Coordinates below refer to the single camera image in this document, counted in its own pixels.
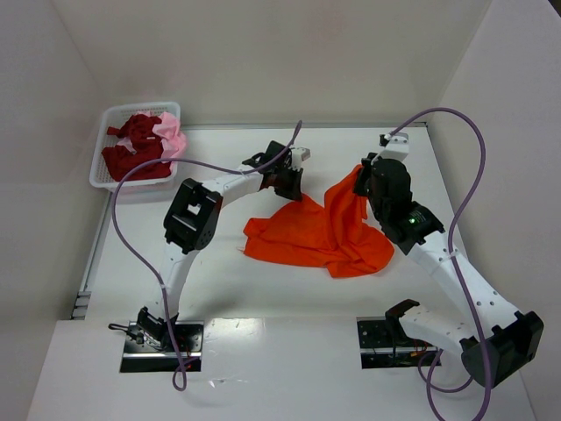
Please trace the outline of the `orange t shirt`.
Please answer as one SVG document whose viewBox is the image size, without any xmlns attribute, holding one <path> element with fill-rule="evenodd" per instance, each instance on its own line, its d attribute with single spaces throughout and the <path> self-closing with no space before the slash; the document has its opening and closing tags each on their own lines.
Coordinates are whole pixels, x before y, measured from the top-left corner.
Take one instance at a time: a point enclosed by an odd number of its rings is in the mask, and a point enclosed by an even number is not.
<svg viewBox="0 0 561 421">
<path fill-rule="evenodd" d="M 372 275 L 394 256 L 386 236 L 368 225 L 367 200 L 353 192 L 360 165 L 324 194 L 324 204 L 304 195 L 270 218 L 251 218 L 244 255 L 297 267 L 325 268 L 333 278 Z"/>
</svg>

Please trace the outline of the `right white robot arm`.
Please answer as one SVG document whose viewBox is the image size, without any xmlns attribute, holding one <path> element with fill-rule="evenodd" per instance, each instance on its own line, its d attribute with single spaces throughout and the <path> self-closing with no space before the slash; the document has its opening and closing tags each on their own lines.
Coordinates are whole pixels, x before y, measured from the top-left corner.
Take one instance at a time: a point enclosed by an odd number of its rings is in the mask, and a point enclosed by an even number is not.
<svg viewBox="0 0 561 421">
<path fill-rule="evenodd" d="M 392 339 L 421 339 L 461 359 L 481 386 L 495 388 L 533 360 L 543 320 L 501 296 L 448 240 L 444 225 L 414 201 L 405 165 L 370 153 L 361 161 L 354 193 L 367 198 L 386 238 L 422 268 L 463 315 L 450 321 L 413 299 L 385 313 Z"/>
</svg>

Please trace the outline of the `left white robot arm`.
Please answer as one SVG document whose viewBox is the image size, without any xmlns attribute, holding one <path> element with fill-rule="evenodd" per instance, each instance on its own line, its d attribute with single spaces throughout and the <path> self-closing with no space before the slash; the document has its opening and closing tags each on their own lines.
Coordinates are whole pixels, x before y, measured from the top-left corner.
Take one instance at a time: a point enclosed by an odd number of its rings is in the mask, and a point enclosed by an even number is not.
<svg viewBox="0 0 561 421">
<path fill-rule="evenodd" d="M 302 200 L 305 147 L 271 141 L 264 153 L 245 160 L 231 174 L 180 185 L 164 218 L 165 256 L 160 266 L 160 290 L 139 311 L 137 327 L 157 348 L 172 347 L 168 326 L 179 315 L 179 301 L 195 257 L 213 239 L 220 211 L 238 199 L 271 188 L 277 196 Z"/>
</svg>

